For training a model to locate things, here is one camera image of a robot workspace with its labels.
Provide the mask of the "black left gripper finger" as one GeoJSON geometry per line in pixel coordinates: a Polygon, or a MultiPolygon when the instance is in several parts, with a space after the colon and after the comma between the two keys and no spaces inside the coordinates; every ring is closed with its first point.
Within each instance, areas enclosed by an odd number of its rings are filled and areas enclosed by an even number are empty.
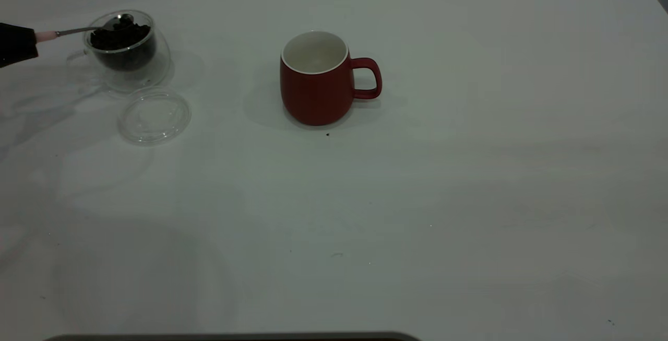
{"type": "Polygon", "coordinates": [[[1,68],[39,56],[35,43],[2,43],[1,68]]]}
{"type": "Polygon", "coordinates": [[[35,31],[30,28],[0,23],[1,44],[36,44],[35,31]]]}

